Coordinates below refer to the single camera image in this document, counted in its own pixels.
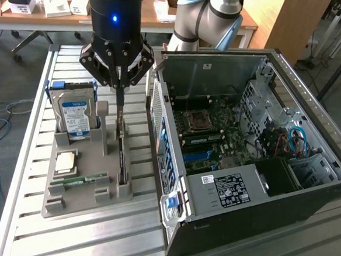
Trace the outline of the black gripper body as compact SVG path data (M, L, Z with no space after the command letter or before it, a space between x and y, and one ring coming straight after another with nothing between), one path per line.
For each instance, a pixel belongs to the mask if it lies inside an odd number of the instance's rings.
M129 70L146 44L141 35L142 0L89 0L93 36L91 43L113 44L130 51Z

